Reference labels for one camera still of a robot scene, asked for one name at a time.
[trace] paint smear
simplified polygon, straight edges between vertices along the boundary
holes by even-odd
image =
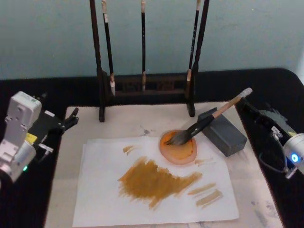
[[[123,148],[123,152],[126,153],[127,155],[129,155],[129,153],[131,153],[135,149],[138,149],[138,148],[135,146],[126,146]]]
[[[213,158],[197,159],[197,160],[195,160],[194,164],[198,165],[198,167],[201,166],[201,165],[203,165],[203,164],[206,164],[206,163],[208,163],[208,164],[214,164],[215,162],[210,162],[212,160],[213,160]]]
[[[201,187],[201,188],[197,188],[197,189],[194,189],[192,191],[190,191],[188,193],[188,195],[195,195],[195,194],[198,194],[200,192],[203,192],[203,191],[206,191],[208,189],[211,189],[213,188],[214,186],[216,185],[216,183],[210,183],[210,184],[206,184],[205,186]]]
[[[211,194],[209,194],[208,196],[198,200],[196,202],[196,206],[203,206],[203,208],[205,208],[208,205],[211,205],[212,203],[214,203],[215,201],[217,201],[218,199],[223,197],[223,193],[217,189],[215,189],[215,191]]]
[[[150,209],[156,209],[163,199],[172,194],[178,196],[201,177],[200,172],[185,177],[173,176],[168,169],[156,165],[154,160],[141,157],[118,180],[121,182],[119,195],[148,202]]]
[[[133,146],[126,146],[126,147],[123,148],[123,152],[126,153],[126,152],[128,152],[130,149],[132,149],[132,148],[133,148]]]
[[[195,160],[194,164],[200,164],[200,163],[203,163],[204,160],[203,159],[197,159]]]

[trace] brush bristles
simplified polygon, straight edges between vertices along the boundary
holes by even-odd
[[[244,98],[244,97],[248,96],[251,93],[252,93],[252,88],[247,88],[247,89],[244,89],[243,92],[240,93],[238,96]]]
[[[115,96],[115,82],[110,82],[112,94]]]
[[[142,90],[143,91],[145,91],[145,89],[146,89],[146,72],[144,71],[143,73],[142,73]]]

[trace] teal wall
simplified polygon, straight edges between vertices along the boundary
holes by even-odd
[[[140,0],[108,0],[116,75],[141,73]],[[147,73],[186,72],[196,0],[146,0]],[[108,72],[101,0],[102,66]],[[299,68],[303,0],[211,0],[200,71]],[[88,0],[1,0],[0,79],[95,75]]]

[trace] paper sheet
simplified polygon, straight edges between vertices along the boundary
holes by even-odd
[[[238,208],[223,155],[203,134],[195,138],[197,159],[212,159],[201,166],[194,163],[187,166],[170,164],[159,153],[157,137],[89,140],[82,156],[73,227],[237,219]],[[138,149],[126,155],[123,148],[129,145]],[[203,177],[181,197],[169,196],[156,210],[151,210],[146,203],[119,197],[118,179],[141,156],[155,160],[159,167],[168,168],[173,175],[187,176],[198,171]],[[221,191],[223,197],[203,209],[197,207],[195,204],[200,198],[189,196],[188,191],[213,182],[216,183],[214,189]]]

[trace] round dish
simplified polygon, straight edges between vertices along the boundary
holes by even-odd
[[[160,151],[169,162],[176,165],[185,165],[195,160],[197,146],[194,138],[184,145],[166,145],[166,142],[177,132],[178,130],[169,131],[161,137]]]

